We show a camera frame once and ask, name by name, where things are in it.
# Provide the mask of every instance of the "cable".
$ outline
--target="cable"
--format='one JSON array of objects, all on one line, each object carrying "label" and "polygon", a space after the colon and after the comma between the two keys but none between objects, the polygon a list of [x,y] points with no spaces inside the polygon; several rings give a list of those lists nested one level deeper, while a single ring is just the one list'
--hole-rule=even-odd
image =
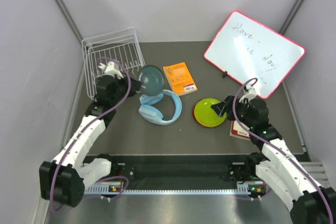
[{"label": "cable", "polygon": [[122,179],[126,180],[126,185],[122,187],[122,189],[120,190],[120,192],[117,195],[110,198],[110,200],[114,200],[114,199],[119,198],[121,196],[121,194],[127,189],[128,184],[129,184],[128,178],[126,178],[125,176],[114,176],[114,177],[103,178],[103,179],[100,179],[100,180],[97,181],[97,182],[105,182],[105,181],[110,181],[110,180],[113,180],[113,179],[116,179],[116,178],[122,178]]},{"label": "cable", "polygon": [[87,125],[85,125],[83,127],[83,129],[78,133],[78,135],[76,136],[76,139],[73,140],[73,142],[69,145],[69,147],[66,149],[66,151],[64,152],[64,155],[62,156],[62,158],[60,159],[58,165],[56,166],[56,169],[55,169],[55,172],[54,172],[54,175],[53,175],[53,179],[51,181],[51,187],[50,187],[50,208],[51,208],[51,211],[52,212],[56,212],[58,211],[62,205],[55,209],[54,208],[54,191],[55,191],[55,183],[56,183],[56,178],[57,178],[57,175],[58,175],[58,172],[59,172],[59,169],[61,168],[61,165],[65,159],[65,157],[68,155],[69,151],[71,150],[71,148],[74,146],[74,144],[77,142],[77,139],[81,136],[81,134],[83,134],[83,132],[88,128],[90,127],[90,125],[92,123],[94,123],[95,121],[101,119],[102,117],[106,116],[107,114],[109,114],[111,111],[115,110],[117,107],[119,107],[125,100],[126,98],[128,97],[130,91],[131,91],[131,77],[130,75],[128,74],[128,72],[125,70],[124,66],[122,64],[120,64],[118,61],[116,60],[113,60],[111,58],[108,58],[108,57],[102,57],[102,58],[99,58],[98,60],[109,60],[109,61],[112,61],[114,63],[116,63],[120,68],[121,70],[123,70],[123,72],[125,73],[126,77],[127,77],[127,81],[128,81],[128,88],[127,88],[127,91],[126,91],[126,94],[125,96],[115,105],[113,106],[112,108],[110,108],[109,110],[105,111],[104,113],[102,113],[101,115],[99,115],[98,117],[94,118],[91,122],[89,122]]},{"label": "cable", "polygon": [[[256,135],[255,133],[253,133],[252,131],[250,131],[248,128],[246,128],[242,123],[241,121],[239,120],[238,116],[237,116],[237,112],[236,112],[236,101],[237,101],[237,98],[239,96],[239,93],[243,90],[243,88],[249,84],[251,81],[255,80],[255,82],[252,84],[252,86],[254,84],[257,83],[258,79],[257,78],[252,78],[252,79],[249,79],[248,81],[246,81],[237,91],[234,99],[233,99],[233,105],[232,105],[232,109],[233,109],[233,114],[234,114],[234,117],[237,121],[237,123],[240,125],[240,127],[242,127],[245,131],[247,131],[251,136],[254,136],[255,138],[257,138],[258,140],[262,141],[264,144],[268,144],[269,146],[271,146],[272,148],[274,148],[277,152],[281,153],[283,156],[286,156],[286,153],[281,150],[280,148],[278,148],[277,146],[271,144],[270,142],[268,142],[267,140],[263,139],[262,137]],[[329,217],[329,224],[333,224],[334,221],[333,221],[333,216],[332,216],[332,212],[331,212],[331,209],[330,209],[330,206],[328,204],[328,201],[326,199],[326,197],[324,196],[323,192],[321,191],[321,189],[319,188],[319,186],[314,182],[314,180],[312,180],[312,178],[309,176],[308,173],[305,172],[304,169],[302,169],[292,158],[289,158],[288,159],[289,162],[295,166],[295,168],[297,170],[300,171],[300,173],[303,174],[304,177],[306,177],[306,179],[312,184],[313,187],[315,187],[316,191],[318,192],[318,194],[321,196],[321,199],[324,203],[324,205],[326,206],[326,210],[328,212],[328,217]]]}]

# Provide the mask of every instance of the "whiteboard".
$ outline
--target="whiteboard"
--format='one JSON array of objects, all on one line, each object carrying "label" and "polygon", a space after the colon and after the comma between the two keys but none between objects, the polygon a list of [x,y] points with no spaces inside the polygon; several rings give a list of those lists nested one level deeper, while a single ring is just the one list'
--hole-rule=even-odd
[{"label": "whiteboard", "polygon": [[241,84],[257,77],[254,87],[266,99],[304,54],[299,44],[234,11],[204,57]]}]

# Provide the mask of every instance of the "headphone ear cup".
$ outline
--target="headphone ear cup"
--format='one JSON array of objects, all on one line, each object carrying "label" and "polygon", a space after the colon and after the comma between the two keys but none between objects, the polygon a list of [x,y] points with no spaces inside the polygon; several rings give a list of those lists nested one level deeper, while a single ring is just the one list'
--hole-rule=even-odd
[{"label": "headphone ear cup", "polygon": [[139,108],[139,113],[145,118],[145,119],[153,119],[153,120],[162,120],[163,114],[160,110],[157,108],[154,108],[153,106],[143,104]]}]

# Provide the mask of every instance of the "orange book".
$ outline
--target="orange book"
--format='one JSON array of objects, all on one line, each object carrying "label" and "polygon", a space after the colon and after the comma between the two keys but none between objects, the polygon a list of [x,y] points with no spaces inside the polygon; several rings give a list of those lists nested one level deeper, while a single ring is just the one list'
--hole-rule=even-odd
[{"label": "orange book", "polygon": [[184,95],[197,90],[197,86],[185,62],[163,67],[172,91],[177,95]]},{"label": "orange book", "polygon": [[230,130],[230,136],[234,136],[237,138],[243,138],[243,139],[250,139],[250,134],[248,134],[240,125],[237,123],[237,121],[232,121],[231,123],[231,130]]}]

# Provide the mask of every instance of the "red book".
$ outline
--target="red book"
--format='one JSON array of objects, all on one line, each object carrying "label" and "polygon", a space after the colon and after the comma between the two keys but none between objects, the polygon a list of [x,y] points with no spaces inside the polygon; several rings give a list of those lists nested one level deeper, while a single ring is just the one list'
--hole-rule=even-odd
[{"label": "red book", "polygon": [[250,135],[237,123],[237,121],[231,122],[230,136],[234,136],[242,139],[250,139]]}]

